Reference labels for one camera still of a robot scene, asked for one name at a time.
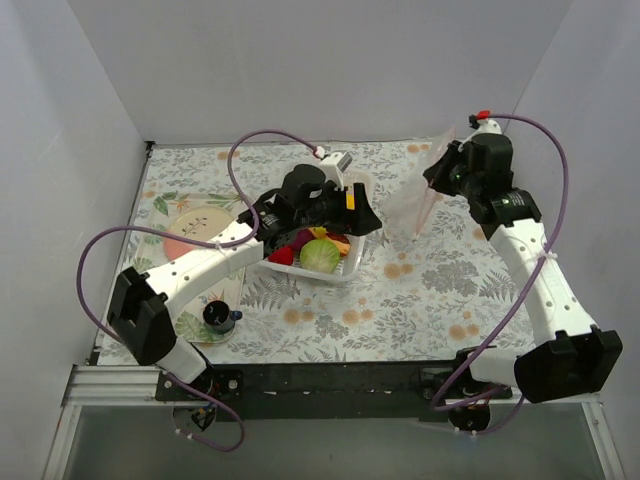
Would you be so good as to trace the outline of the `clear zip top bag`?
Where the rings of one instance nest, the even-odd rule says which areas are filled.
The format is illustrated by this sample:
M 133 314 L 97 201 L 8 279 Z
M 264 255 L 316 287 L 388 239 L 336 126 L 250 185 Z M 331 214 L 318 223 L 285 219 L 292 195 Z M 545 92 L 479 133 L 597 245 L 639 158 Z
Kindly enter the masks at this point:
M 444 155 L 455 135 L 456 129 L 451 127 L 427 143 L 408 148 L 416 159 L 412 160 L 410 171 L 400 179 L 399 186 L 383 207 L 388 226 L 407 239 L 419 237 L 437 199 L 437 192 L 429 186 L 423 173 Z

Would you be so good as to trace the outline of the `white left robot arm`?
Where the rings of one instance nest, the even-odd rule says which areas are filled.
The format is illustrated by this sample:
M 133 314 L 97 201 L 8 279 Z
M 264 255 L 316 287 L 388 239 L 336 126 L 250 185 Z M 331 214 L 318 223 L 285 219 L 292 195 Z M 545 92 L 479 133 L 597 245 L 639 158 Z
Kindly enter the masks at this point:
M 193 400 L 213 386 L 205 357 L 178 336 L 173 320 L 196 296 L 237 270 L 266 259 L 306 227 L 362 237 L 380 229 L 365 186 L 341 187 L 318 167 L 301 164 L 280 187 L 260 196 L 212 240 L 144 273 L 130 267 L 117 279 L 107 321 L 136 361 L 178 379 Z

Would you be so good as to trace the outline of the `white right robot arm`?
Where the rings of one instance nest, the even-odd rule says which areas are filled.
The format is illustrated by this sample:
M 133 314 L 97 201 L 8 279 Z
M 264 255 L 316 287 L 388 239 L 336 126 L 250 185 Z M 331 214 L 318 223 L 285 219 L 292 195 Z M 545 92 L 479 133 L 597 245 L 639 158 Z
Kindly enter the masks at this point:
M 535 346 L 517 354 L 493 346 L 493 335 L 466 354 L 440 387 L 475 397 L 488 384 L 515 387 L 536 404 L 602 389 L 623 350 L 614 330 L 604 331 L 582 307 L 551 250 L 541 212 L 525 190 L 514 187 L 512 143 L 496 133 L 452 141 L 423 173 L 429 186 L 460 195 L 472 218 L 501 256 L 520 294 L 509 310 L 525 308 Z

